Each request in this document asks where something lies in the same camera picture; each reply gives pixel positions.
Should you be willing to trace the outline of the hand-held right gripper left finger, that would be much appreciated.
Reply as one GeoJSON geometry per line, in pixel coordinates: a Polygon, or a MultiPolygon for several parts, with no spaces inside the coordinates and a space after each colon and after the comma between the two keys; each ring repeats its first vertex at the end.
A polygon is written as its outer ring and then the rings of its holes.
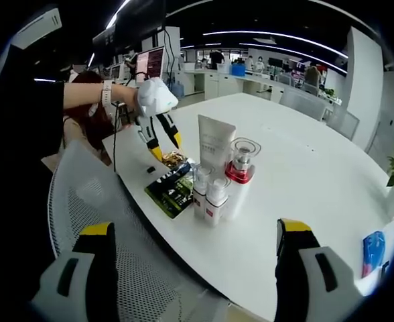
{"type": "Polygon", "coordinates": [[[86,226],[40,276],[35,321],[118,321],[115,224],[86,226]]]}

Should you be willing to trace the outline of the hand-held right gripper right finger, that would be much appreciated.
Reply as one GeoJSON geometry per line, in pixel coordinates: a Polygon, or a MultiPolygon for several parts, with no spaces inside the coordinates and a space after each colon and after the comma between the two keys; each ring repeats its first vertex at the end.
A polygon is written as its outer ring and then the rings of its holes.
{"type": "Polygon", "coordinates": [[[356,307],[354,274],[310,226],[277,220],[276,321],[343,321],[356,307]]]}

